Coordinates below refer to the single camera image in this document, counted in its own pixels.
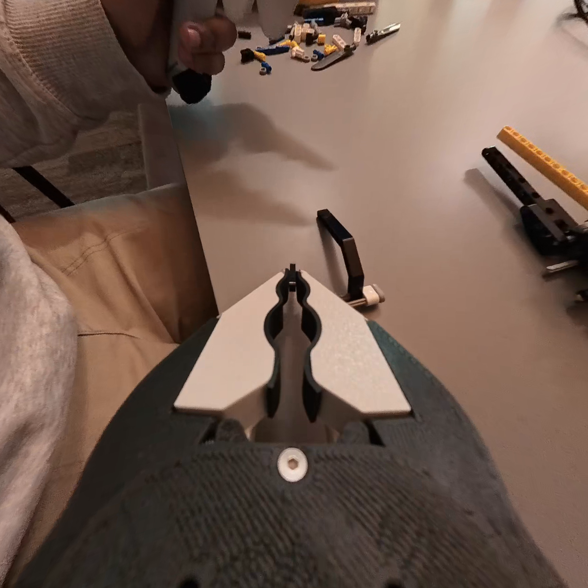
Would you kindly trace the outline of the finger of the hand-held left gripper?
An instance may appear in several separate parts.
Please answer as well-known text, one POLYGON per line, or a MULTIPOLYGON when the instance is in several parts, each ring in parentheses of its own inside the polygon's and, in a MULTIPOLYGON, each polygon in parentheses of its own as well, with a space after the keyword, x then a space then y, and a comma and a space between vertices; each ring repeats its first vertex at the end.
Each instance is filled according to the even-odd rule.
POLYGON ((282 38, 296 10, 296 1, 257 1, 259 23, 268 40, 282 38))
POLYGON ((254 1, 220 1, 221 12, 234 24, 242 24, 252 13, 254 1))

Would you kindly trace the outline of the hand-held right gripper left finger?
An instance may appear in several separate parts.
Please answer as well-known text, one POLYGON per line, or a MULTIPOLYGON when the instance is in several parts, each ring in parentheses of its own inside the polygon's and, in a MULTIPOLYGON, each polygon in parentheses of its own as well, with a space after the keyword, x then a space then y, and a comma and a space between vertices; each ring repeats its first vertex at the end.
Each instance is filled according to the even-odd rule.
POLYGON ((255 428, 276 415, 281 359, 276 338, 289 298, 288 270, 222 312, 173 407, 255 428))

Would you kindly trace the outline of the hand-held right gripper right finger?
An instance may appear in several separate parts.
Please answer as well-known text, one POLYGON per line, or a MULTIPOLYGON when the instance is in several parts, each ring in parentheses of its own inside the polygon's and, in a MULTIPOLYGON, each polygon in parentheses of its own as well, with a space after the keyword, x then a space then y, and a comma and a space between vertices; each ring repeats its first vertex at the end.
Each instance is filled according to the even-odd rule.
POLYGON ((410 404, 368 321, 308 272, 295 273, 308 340, 302 398, 310 422, 341 433, 350 422, 410 415, 410 404))

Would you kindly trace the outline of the black lego frame piece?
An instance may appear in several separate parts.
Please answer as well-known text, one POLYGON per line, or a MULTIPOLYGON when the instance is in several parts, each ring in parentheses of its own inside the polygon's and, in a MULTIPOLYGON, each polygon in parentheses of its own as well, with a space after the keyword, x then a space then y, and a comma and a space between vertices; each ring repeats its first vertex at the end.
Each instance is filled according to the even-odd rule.
POLYGON ((386 297, 378 285, 364 283, 364 269, 352 234, 328 209, 317 211, 318 224, 326 229, 341 250, 348 276, 347 291, 341 298, 351 307, 375 307, 384 303, 386 297))

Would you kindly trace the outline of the person's left forearm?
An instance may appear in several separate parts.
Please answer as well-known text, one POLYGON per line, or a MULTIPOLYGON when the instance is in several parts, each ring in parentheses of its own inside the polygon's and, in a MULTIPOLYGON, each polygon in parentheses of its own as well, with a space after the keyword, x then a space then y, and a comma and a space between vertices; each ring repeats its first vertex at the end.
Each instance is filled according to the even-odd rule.
POLYGON ((114 111, 158 101, 100 1, 1 1, 1 167, 57 158, 114 111))

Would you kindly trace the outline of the pile of loose lego pieces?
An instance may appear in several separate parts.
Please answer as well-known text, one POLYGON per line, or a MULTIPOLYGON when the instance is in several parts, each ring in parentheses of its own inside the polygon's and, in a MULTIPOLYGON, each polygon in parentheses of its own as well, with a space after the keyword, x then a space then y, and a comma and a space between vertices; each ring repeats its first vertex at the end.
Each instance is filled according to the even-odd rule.
POLYGON ((367 31, 376 12, 376 1, 299 1, 293 12, 294 22, 265 47, 240 50, 240 63, 259 65, 259 74, 269 76, 268 58, 288 55, 298 63, 310 63, 312 71, 322 71, 355 55, 365 45, 371 47, 401 30, 394 22, 367 31))

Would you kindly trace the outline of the lego vehicle assembly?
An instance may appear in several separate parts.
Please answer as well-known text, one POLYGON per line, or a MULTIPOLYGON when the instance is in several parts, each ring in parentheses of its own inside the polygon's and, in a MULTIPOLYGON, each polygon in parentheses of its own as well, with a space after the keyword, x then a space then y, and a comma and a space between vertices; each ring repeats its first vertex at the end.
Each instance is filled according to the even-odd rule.
MULTIPOLYGON (((497 139, 587 210, 587 182, 512 126, 504 126, 497 139)), ((553 260, 546 267, 545 276, 576 269, 586 273, 587 221, 575 221, 555 199, 540 195, 496 146, 484 148, 481 156, 520 203, 520 220, 536 252, 553 260)))

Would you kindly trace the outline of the person's left hand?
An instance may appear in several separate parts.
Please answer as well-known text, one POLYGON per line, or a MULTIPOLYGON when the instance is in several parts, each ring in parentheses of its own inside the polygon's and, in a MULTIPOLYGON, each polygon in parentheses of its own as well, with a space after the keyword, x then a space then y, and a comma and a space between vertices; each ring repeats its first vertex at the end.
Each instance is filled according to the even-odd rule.
MULTIPOLYGON (((101 1, 103 11, 131 65, 153 90, 168 87, 166 67, 172 35, 173 1, 101 1)), ((175 27, 178 58, 197 73, 217 75, 224 53, 236 40, 235 25, 224 16, 175 27)))

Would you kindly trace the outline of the person's beige pants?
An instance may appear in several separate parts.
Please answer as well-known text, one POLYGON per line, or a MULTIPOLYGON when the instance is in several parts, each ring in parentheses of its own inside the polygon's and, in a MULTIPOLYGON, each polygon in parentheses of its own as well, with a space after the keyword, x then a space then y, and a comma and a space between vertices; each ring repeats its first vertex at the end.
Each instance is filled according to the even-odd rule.
POLYGON ((77 320, 77 366, 48 483, 15 562, 13 583, 55 526, 92 450, 139 382, 217 315, 187 187, 168 185, 15 224, 32 261, 77 320))

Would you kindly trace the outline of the dark metal bar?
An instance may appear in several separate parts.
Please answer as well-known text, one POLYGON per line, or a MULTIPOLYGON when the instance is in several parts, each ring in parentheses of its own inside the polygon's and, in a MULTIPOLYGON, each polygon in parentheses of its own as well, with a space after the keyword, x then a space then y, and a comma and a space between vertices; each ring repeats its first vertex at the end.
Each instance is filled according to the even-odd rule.
POLYGON ((1 168, 1 216, 8 222, 72 206, 75 202, 34 167, 1 168))

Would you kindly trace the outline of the person's grey sweatshirt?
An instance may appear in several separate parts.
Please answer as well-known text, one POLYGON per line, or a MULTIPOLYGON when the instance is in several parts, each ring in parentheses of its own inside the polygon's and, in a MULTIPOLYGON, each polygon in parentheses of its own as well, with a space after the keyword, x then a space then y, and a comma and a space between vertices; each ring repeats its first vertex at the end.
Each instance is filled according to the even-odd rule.
POLYGON ((76 360, 69 301, 1 219, 1 584, 45 488, 76 360))

